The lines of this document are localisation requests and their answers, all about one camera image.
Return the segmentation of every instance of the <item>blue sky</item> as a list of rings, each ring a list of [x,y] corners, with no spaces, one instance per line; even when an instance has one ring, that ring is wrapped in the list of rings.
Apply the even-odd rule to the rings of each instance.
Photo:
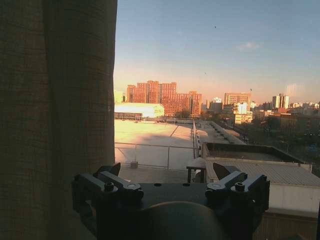
[[[148,80],[319,102],[320,1],[118,0],[114,89]]]

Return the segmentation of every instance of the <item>red brick building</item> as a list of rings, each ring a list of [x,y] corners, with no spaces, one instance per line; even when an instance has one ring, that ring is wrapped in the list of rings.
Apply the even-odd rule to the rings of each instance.
[[[182,110],[189,111],[191,117],[198,117],[201,113],[202,95],[196,91],[177,93],[177,83],[159,83],[148,81],[128,85],[127,101],[129,103],[162,104],[166,116],[174,116]]]

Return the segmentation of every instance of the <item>white wall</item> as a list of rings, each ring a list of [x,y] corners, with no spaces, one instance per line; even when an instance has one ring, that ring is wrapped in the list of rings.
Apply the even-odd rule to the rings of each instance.
[[[269,208],[317,213],[320,187],[270,184]]]

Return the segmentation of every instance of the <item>curtain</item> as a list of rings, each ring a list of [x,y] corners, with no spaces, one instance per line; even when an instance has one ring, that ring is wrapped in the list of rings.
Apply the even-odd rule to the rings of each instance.
[[[0,239],[94,239],[71,181],[112,165],[116,0],[0,1]]]

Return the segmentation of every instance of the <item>metal roof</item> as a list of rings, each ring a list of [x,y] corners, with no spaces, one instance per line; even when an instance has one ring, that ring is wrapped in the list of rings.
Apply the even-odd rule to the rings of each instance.
[[[271,183],[275,184],[320,187],[320,178],[312,174],[305,168],[298,166],[298,164],[275,164],[274,162],[253,163],[245,162],[240,159],[234,161],[207,160],[206,167],[207,169],[210,169],[207,174],[210,179],[217,179],[217,175],[213,170],[213,163],[217,163],[223,166],[235,166],[240,171],[247,173],[249,177],[264,174],[267,176],[268,180],[270,180]]]

